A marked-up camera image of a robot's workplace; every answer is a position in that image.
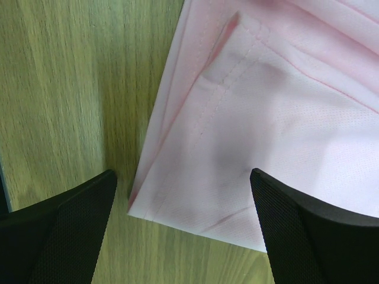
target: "pink mesh fabric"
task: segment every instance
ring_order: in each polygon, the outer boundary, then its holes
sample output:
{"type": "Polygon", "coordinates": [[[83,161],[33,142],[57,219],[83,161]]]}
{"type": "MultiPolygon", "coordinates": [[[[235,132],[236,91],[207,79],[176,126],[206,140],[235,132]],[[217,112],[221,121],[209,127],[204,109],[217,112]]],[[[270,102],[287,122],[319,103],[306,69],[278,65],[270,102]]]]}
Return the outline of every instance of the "pink mesh fabric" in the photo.
{"type": "Polygon", "coordinates": [[[379,2],[186,0],[129,214],[265,251],[258,167],[379,217],[379,2]]]}

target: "pink shirt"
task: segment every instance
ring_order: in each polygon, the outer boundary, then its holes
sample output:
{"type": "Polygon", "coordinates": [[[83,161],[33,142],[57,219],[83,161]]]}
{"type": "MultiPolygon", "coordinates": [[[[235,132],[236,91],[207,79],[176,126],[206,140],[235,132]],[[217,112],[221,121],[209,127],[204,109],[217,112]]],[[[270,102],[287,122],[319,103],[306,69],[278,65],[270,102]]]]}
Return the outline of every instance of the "pink shirt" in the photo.
{"type": "Polygon", "coordinates": [[[379,217],[379,2],[186,0],[129,214],[265,251],[258,167],[379,217]]]}

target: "wooden table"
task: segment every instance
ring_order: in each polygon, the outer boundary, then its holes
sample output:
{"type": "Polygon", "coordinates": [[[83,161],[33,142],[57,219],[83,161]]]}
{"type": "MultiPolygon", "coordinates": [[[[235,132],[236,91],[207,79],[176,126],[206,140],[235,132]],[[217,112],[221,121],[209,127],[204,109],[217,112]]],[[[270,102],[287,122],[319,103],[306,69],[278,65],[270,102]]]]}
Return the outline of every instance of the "wooden table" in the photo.
{"type": "Polygon", "coordinates": [[[93,283],[273,283],[265,254],[127,216],[182,1],[0,2],[0,155],[12,207],[112,168],[119,186],[93,283]]]}

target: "black object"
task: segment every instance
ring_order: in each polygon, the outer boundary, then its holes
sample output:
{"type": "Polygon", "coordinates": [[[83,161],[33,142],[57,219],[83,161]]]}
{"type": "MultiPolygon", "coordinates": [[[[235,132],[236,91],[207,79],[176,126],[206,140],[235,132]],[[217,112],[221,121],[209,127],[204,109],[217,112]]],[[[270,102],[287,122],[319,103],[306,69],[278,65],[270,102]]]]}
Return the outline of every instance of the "black object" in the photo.
{"type": "Polygon", "coordinates": [[[275,284],[379,283],[378,218],[325,203],[259,169],[250,182],[275,284]]]}
{"type": "Polygon", "coordinates": [[[8,194],[5,189],[4,178],[0,163],[0,215],[7,214],[9,212],[10,208],[8,206],[8,194]]]}
{"type": "Polygon", "coordinates": [[[90,284],[116,186],[115,173],[108,170],[0,215],[0,283],[90,284]]]}

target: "black textured surface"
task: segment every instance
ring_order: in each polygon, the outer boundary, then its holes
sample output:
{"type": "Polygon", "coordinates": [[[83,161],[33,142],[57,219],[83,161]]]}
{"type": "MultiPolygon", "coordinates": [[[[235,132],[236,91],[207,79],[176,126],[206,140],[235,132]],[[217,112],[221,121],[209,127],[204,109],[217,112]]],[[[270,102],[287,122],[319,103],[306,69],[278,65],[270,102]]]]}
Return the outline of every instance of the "black textured surface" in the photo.
{"type": "Polygon", "coordinates": [[[91,282],[115,187],[115,179],[103,178],[59,207],[30,284],[91,282]]]}
{"type": "Polygon", "coordinates": [[[325,203],[259,169],[250,181],[276,284],[379,283],[378,218],[325,203]]]}
{"type": "Polygon", "coordinates": [[[90,284],[113,204],[108,170],[77,188],[0,216],[0,283],[90,284]]]}
{"type": "Polygon", "coordinates": [[[250,181],[275,284],[327,283],[296,205],[259,172],[250,181]]]}

